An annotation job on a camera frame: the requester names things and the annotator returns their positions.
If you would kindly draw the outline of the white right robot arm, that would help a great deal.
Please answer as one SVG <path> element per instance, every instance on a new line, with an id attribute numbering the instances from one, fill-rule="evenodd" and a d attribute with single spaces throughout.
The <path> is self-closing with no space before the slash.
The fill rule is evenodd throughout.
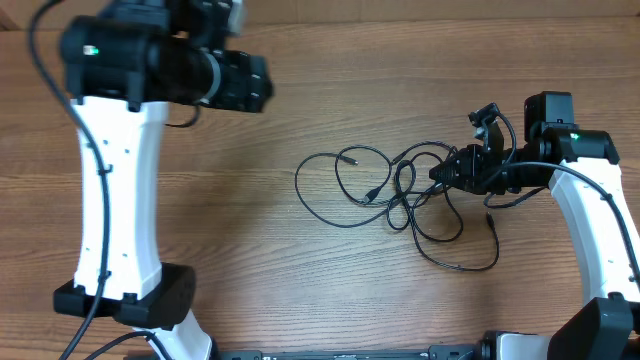
<path id="1" fill-rule="evenodd" d="M 574 120 L 568 92 L 524 102 L 522 148 L 506 148 L 491 103 L 469 115 L 477 143 L 430 170 L 432 180 L 491 197 L 550 191 L 566 221 L 582 281 L 582 309 L 551 336 L 490 331 L 455 359 L 636 359 L 639 356 L 639 234 L 628 209 L 620 157 L 605 131 Z"/>

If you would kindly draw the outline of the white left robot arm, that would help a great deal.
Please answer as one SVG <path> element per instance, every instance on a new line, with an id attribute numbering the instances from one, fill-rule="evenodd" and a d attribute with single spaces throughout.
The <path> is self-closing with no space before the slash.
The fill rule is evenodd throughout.
<path id="1" fill-rule="evenodd" d="M 83 226 L 58 313 L 109 317 L 160 359 L 215 359 L 192 310 L 193 268 L 163 262 L 157 172 L 171 104 L 259 113 L 272 96 L 266 61 L 226 46 L 241 0 L 115 1 L 75 17 L 60 40 L 66 108 L 80 123 Z"/>

